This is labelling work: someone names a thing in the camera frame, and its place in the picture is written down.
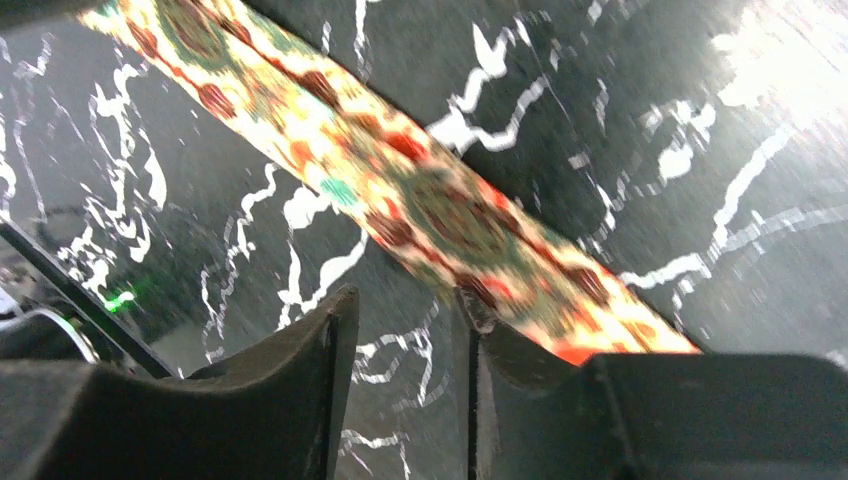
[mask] black marble surface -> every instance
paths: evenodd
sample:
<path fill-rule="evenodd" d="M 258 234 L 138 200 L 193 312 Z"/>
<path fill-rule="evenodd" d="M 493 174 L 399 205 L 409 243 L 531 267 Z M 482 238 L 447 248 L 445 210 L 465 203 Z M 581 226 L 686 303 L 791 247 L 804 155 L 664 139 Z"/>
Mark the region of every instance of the black marble surface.
<path fill-rule="evenodd" d="M 250 3 L 708 347 L 848 358 L 845 2 Z M 188 374 L 356 283 L 337 476 L 462 477 L 447 306 L 110 39 L 57 22 L 0 59 L 2 212 L 131 289 L 163 358 Z"/>

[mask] green led light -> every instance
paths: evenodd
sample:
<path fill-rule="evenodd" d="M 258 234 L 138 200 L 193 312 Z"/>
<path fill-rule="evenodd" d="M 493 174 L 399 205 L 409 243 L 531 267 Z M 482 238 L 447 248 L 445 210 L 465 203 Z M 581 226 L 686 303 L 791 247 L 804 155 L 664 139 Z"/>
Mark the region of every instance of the green led light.
<path fill-rule="evenodd" d="M 112 300 L 106 301 L 103 306 L 112 313 L 115 313 L 121 306 L 127 302 L 135 300 L 135 295 L 132 292 L 123 292 Z"/>

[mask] patterned fabric strap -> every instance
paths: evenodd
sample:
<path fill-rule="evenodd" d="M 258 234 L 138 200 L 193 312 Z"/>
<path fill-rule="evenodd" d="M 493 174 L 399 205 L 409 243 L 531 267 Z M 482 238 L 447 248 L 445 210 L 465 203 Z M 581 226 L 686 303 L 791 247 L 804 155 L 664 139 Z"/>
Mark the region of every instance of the patterned fabric strap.
<path fill-rule="evenodd" d="M 445 298 L 474 288 L 575 364 L 597 351 L 697 351 L 407 116 L 239 0 L 112 0 L 79 19 L 139 51 Z"/>

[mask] black plastic part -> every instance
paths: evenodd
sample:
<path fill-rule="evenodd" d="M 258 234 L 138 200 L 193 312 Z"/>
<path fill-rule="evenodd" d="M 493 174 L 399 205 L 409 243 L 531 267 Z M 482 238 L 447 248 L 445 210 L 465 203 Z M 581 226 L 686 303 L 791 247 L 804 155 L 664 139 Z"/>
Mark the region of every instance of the black plastic part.
<path fill-rule="evenodd" d="M 43 315 L 0 323 L 0 360 L 84 360 L 59 325 Z"/>
<path fill-rule="evenodd" d="M 51 256 L 14 223 L 0 224 L 0 238 L 3 238 L 26 261 L 35 268 L 44 279 L 52 284 L 56 291 L 66 297 L 74 306 L 82 320 L 95 325 L 109 340 L 127 353 L 153 378 L 176 376 L 153 351 L 131 332 L 124 328 L 102 304 L 95 300 L 77 282 L 67 276 L 64 269 Z"/>
<path fill-rule="evenodd" d="M 0 478 L 332 478 L 357 333 L 345 287 L 187 380 L 0 362 Z"/>
<path fill-rule="evenodd" d="M 835 364 L 605 354 L 578 369 L 500 321 L 481 332 L 475 318 L 492 314 L 473 295 L 456 292 L 454 323 L 468 478 L 848 478 L 848 376 Z"/>

